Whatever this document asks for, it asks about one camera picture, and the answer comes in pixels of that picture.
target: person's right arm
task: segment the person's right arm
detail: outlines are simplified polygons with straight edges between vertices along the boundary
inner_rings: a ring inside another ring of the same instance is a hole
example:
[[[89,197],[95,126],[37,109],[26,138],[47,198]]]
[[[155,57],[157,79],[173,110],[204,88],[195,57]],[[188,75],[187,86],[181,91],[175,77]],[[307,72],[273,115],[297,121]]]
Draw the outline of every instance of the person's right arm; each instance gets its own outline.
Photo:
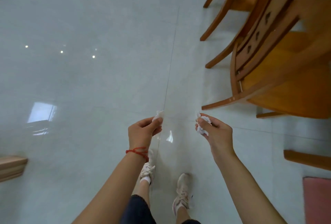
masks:
[[[198,118],[199,125],[209,134],[203,136],[210,144],[214,160],[243,224],[286,224],[234,152],[232,128],[214,117],[201,115],[209,117],[212,122],[210,125]]]

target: floor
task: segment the floor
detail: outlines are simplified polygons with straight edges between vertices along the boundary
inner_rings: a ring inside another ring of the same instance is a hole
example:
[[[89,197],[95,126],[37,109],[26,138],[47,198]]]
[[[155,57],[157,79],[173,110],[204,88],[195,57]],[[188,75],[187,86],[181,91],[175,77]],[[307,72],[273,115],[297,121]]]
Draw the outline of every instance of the floor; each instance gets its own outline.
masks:
[[[165,110],[151,210],[174,223],[182,172],[194,178],[191,216],[240,223],[209,146],[194,130],[201,105],[231,94],[220,53],[247,13],[230,11],[199,38],[224,0],[0,0],[0,155],[29,158],[0,184],[2,223],[70,223],[128,147],[127,127]],[[256,119],[237,104],[207,113],[233,127],[234,147],[288,223],[304,223],[303,176],[331,172],[285,161],[283,149],[331,156],[331,121]]]

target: red bracelet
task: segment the red bracelet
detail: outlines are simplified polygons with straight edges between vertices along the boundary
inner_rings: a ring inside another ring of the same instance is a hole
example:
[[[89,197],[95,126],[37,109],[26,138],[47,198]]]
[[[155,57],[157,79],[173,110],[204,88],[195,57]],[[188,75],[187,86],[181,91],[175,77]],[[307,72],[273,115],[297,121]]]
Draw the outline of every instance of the red bracelet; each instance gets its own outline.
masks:
[[[148,151],[139,152],[139,151],[136,151],[137,149],[146,149],[146,147],[136,147],[136,148],[134,148],[132,150],[126,150],[125,153],[127,154],[128,152],[133,152],[135,154],[139,154],[139,155],[141,155],[141,156],[143,156],[145,158],[146,162],[148,162],[149,161],[149,158],[148,158],[147,155],[145,155],[145,154],[148,154]]]

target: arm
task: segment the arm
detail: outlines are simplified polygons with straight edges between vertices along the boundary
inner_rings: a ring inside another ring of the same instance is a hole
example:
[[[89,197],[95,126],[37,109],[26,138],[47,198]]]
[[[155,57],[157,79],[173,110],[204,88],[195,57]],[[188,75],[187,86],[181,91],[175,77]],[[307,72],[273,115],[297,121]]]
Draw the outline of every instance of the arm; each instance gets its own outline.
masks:
[[[143,119],[129,127],[130,150],[137,147],[148,150],[152,136],[161,132],[162,119],[154,122],[152,119]],[[73,224],[119,223],[145,162],[143,156],[127,153]]]
[[[239,160],[232,144],[232,128],[206,114],[212,122],[199,118],[199,125],[208,132],[214,160],[219,167],[243,224],[286,224],[264,195],[253,176]]]

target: shoe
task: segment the shoe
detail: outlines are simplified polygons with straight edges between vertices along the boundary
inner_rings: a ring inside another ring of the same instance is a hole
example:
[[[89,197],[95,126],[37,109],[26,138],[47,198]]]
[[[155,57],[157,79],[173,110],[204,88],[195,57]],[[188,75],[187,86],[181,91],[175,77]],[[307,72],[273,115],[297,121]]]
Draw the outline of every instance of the shoe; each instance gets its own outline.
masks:
[[[149,176],[150,178],[149,185],[152,185],[154,179],[153,171],[155,169],[155,165],[154,165],[155,159],[154,159],[154,152],[151,149],[148,150],[148,158],[149,161],[144,164],[143,169],[140,172],[139,181],[141,181],[142,178]]]
[[[178,196],[173,201],[172,210],[175,216],[177,216],[177,210],[183,206],[187,210],[189,209],[188,197],[190,194],[191,176],[187,173],[182,173],[177,181],[177,194]]]

